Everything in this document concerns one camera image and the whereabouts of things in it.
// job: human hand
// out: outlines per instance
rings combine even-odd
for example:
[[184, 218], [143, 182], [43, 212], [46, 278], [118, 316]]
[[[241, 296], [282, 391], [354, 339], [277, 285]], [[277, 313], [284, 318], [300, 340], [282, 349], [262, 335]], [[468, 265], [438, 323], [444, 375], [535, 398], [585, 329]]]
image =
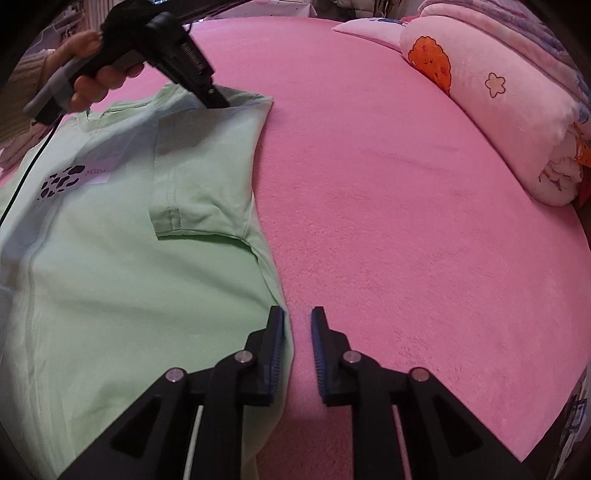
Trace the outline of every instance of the human hand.
[[[92, 30], [80, 32], [66, 40], [45, 60], [39, 88], [41, 89], [58, 68], [74, 57], [89, 57], [100, 50], [100, 35]], [[113, 66], [102, 67], [94, 78], [80, 76], [74, 83], [74, 95], [70, 101], [72, 112], [83, 112], [93, 103], [104, 100], [109, 90], [120, 88], [127, 77], [137, 77], [144, 65], [134, 65], [127, 72], [121, 72]]]

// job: pink fleece bedsheet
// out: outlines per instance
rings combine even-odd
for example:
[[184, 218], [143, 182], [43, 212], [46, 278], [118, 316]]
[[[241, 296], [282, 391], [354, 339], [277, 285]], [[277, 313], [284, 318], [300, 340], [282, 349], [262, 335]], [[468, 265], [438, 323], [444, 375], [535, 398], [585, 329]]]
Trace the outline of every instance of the pink fleece bedsheet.
[[[309, 314], [382, 365], [431, 369], [520, 458], [591, 356], [591, 254], [455, 103], [396, 52], [302, 18], [204, 22], [216, 81], [272, 95], [256, 202], [293, 322], [261, 480], [352, 477], [347, 409], [317, 393]], [[155, 93], [148, 69], [109, 95]]]

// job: pink pillow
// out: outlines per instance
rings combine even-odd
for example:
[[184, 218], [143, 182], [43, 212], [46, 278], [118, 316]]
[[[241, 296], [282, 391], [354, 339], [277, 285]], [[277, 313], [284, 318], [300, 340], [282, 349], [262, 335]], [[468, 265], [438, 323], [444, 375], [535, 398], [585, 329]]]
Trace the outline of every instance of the pink pillow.
[[415, 18], [419, 18], [419, 17], [420, 17], [420, 15], [410, 15], [409, 17], [402, 17], [400, 19], [400, 21], [402, 23], [409, 23], [411, 20], [414, 20]]
[[333, 30], [400, 51], [400, 34], [405, 25], [401, 20], [391, 18], [358, 18], [341, 23], [333, 27]]

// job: star print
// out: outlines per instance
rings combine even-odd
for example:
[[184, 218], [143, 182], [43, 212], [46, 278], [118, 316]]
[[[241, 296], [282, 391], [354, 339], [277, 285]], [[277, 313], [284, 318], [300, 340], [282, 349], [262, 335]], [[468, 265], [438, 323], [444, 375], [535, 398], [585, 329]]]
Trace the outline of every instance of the star print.
[[505, 93], [505, 79], [498, 77], [494, 73], [488, 76], [488, 80], [484, 83], [491, 92], [491, 98], [496, 97], [500, 93]]

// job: metal screw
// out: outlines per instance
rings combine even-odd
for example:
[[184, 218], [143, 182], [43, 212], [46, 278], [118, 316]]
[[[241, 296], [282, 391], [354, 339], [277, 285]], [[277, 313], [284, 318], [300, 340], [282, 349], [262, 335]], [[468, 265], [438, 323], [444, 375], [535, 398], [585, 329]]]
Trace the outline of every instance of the metal screw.
[[172, 383], [182, 380], [183, 377], [184, 371], [181, 368], [171, 368], [166, 372], [166, 380]]
[[343, 353], [343, 360], [348, 364], [356, 364], [357, 362], [361, 361], [361, 353], [355, 350], [349, 350]]
[[431, 374], [429, 373], [429, 370], [422, 368], [422, 367], [414, 368], [413, 371], [411, 372], [411, 376], [417, 382], [426, 382], [427, 380], [429, 380], [429, 378], [431, 378]]
[[234, 358], [239, 364], [247, 364], [252, 360], [253, 356], [254, 355], [248, 350], [240, 350], [236, 355], [234, 355]]

